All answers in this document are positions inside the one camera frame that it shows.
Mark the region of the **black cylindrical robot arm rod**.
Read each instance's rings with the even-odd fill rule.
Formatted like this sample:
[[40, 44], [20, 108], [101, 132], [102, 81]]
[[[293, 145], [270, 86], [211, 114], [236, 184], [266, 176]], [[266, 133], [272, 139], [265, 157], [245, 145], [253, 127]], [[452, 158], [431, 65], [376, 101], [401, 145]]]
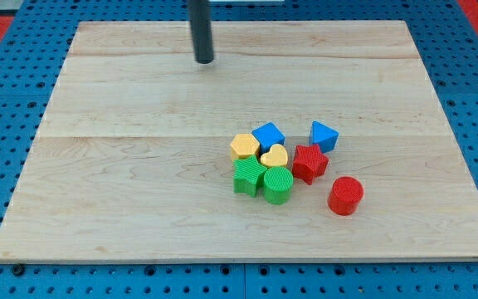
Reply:
[[214, 60], [209, 1], [187, 0], [187, 6], [195, 61], [209, 64]]

